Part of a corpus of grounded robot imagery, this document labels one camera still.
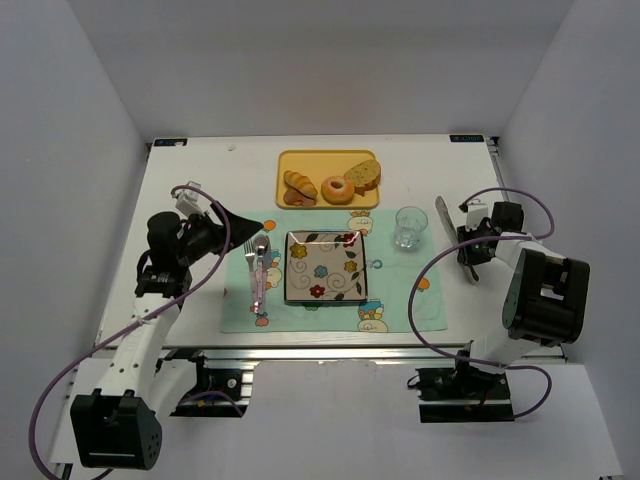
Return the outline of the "metal serving tongs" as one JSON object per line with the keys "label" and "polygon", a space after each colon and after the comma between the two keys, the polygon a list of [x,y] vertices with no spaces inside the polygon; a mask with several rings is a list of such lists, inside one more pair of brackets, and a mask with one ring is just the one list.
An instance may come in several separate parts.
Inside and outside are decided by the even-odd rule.
{"label": "metal serving tongs", "polygon": [[[457,229],[453,224],[446,202],[444,201],[442,196],[437,196],[434,204],[435,204],[436,211],[439,215],[441,224],[445,230],[445,233],[447,234],[447,237],[449,238],[453,246],[458,246],[459,239],[457,236]],[[466,265],[461,262],[458,262],[458,264],[464,271],[467,281],[471,285],[476,285],[479,281],[479,276],[476,270],[474,269],[474,267]]]}

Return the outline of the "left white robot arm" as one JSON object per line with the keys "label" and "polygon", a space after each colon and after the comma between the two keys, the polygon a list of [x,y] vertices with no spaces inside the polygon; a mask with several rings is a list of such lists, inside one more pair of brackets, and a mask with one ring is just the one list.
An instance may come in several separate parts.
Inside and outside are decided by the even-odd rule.
{"label": "left white robot arm", "polygon": [[163,421],[198,381],[193,361],[160,358],[192,290],[190,268],[209,254],[223,256],[262,228],[223,207],[204,212],[192,201],[177,205],[177,212],[148,220],[148,259],[136,275],[132,319],[104,376],[71,404],[76,446],[86,468],[149,470],[156,464]]}

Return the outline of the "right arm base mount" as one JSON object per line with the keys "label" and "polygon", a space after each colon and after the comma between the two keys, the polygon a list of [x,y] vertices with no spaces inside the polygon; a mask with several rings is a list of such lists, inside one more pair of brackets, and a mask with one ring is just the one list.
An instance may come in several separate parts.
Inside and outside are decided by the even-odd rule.
{"label": "right arm base mount", "polygon": [[454,368],[421,368],[407,381],[419,398],[421,423],[490,423],[514,420],[505,374],[468,376]]}

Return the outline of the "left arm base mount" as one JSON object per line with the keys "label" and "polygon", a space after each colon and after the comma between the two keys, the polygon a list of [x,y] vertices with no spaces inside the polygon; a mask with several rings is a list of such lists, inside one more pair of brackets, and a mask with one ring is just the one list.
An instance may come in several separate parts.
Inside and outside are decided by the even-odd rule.
{"label": "left arm base mount", "polygon": [[214,358],[204,350],[175,349],[157,362],[186,361],[195,380],[171,415],[187,418],[241,418],[251,397],[254,366],[240,360]]}

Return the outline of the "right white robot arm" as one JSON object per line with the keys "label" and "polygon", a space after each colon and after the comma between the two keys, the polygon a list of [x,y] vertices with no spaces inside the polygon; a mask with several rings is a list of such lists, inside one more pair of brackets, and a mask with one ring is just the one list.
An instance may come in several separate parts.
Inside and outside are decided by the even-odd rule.
{"label": "right white robot arm", "polygon": [[479,281],[477,266],[494,259],[509,266],[513,275],[501,325],[459,352],[472,360],[458,360],[456,375],[465,382],[493,381],[539,347],[575,342],[584,324],[590,265],[554,253],[538,240],[526,240],[524,210],[517,203],[496,202],[489,208],[474,201],[461,205],[460,210],[466,220],[452,230],[456,242],[483,240],[457,254],[469,282]]}

